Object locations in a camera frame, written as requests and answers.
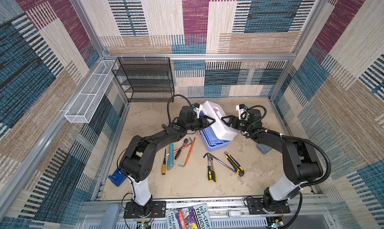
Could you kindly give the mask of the white and blue toolbox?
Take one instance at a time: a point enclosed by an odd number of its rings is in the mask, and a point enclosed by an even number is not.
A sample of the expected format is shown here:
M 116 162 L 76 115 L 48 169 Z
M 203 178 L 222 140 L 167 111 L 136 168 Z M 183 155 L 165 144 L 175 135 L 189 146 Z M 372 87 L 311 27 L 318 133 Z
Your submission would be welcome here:
M 226 126 L 221 120 L 222 117 L 227 115 L 220 105 L 205 101 L 200 116 L 208 116 L 215 119 L 212 125 L 201 130 L 203 142 L 209 152 L 226 148 L 238 135 L 238 131 Z

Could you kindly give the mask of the red handled pliers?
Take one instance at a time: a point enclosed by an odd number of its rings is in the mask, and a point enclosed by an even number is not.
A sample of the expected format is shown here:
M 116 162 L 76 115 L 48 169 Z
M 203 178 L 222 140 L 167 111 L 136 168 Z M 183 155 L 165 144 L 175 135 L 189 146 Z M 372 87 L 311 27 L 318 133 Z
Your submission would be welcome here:
M 192 144 L 192 142 L 193 141 L 191 140 L 191 138 L 185 139 L 183 142 L 183 145 L 178 150 L 176 150 L 174 159 L 177 160 L 179 158 L 182 150 L 189 147 Z

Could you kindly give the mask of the yellow handled pliers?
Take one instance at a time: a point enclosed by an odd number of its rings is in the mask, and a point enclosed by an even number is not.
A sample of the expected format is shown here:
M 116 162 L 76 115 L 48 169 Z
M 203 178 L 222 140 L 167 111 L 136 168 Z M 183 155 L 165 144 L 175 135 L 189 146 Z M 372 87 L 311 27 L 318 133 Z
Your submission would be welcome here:
M 210 164 L 210 171 L 211 171 L 211 176 L 212 176 L 212 181 L 216 182 L 217 181 L 217 176 L 216 176 L 216 171 L 213 165 L 213 156 L 209 155 L 209 164 Z

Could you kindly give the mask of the black yellow screwdriver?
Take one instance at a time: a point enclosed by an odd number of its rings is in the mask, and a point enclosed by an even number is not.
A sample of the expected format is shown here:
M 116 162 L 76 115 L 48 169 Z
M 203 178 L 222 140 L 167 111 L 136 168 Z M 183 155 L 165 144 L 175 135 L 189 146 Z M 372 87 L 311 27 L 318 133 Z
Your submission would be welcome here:
M 207 157 L 207 161 L 208 161 L 208 179 L 210 182 L 213 181 L 213 177 L 212 177 L 212 167 L 211 167 L 211 162 L 210 162 L 210 158 Z

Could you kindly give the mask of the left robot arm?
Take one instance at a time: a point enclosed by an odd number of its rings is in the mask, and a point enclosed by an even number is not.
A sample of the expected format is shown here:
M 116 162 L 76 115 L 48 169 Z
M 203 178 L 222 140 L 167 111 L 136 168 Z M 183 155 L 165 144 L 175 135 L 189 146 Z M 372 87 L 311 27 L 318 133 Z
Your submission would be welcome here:
M 174 101 L 175 97 L 185 99 L 188 105 L 183 106 L 179 116 L 172 121 L 170 103 Z M 191 104 L 189 99 L 183 95 L 173 95 L 167 102 L 168 124 L 162 125 L 163 130 L 151 136 L 136 135 L 132 138 L 118 161 L 122 174 L 130 180 L 133 190 L 133 197 L 127 204 L 127 210 L 133 209 L 140 216 L 148 216 L 155 211 L 148 176 L 152 171 L 156 153 L 162 148 L 180 141 L 188 131 L 196 132 L 213 125 L 216 119 L 200 115 L 203 108 L 203 105 Z

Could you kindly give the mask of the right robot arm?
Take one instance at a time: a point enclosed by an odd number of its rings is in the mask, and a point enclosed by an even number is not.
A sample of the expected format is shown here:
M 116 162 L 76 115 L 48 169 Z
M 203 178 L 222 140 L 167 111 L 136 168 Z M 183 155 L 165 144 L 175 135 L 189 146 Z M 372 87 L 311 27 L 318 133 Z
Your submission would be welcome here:
M 331 161 L 327 154 L 308 139 L 286 136 L 263 127 L 262 120 L 267 114 L 263 106 L 238 106 L 238 116 L 221 117 L 228 127 L 236 129 L 258 147 L 274 149 L 282 154 L 282 177 L 265 189 L 263 210 L 272 214 L 289 199 L 300 193 L 302 188 L 323 183 L 331 174 Z

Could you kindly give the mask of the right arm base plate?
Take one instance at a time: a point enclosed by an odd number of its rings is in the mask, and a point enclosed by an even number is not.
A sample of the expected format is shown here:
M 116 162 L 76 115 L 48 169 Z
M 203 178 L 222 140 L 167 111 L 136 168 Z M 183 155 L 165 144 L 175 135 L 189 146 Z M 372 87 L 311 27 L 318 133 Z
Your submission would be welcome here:
M 272 199 L 264 200 L 263 198 L 247 197 L 244 203 L 248 207 L 250 215 L 289 214 L 291 212 L 287 200 L 274 201 Z

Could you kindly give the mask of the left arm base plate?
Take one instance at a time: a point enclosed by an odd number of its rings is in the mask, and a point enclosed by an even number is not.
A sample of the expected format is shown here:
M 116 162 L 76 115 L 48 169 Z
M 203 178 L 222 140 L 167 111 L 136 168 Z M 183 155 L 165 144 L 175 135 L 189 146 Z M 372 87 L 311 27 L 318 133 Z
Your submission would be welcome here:
M 166 208 L 166 201 L 149 200 L 144 206 L 141 206 L 136 202 L 127 202 L 124 219 L 149 219 L 153 215 L 155 215 L 155 218 L 164 218 L 166 216 Z

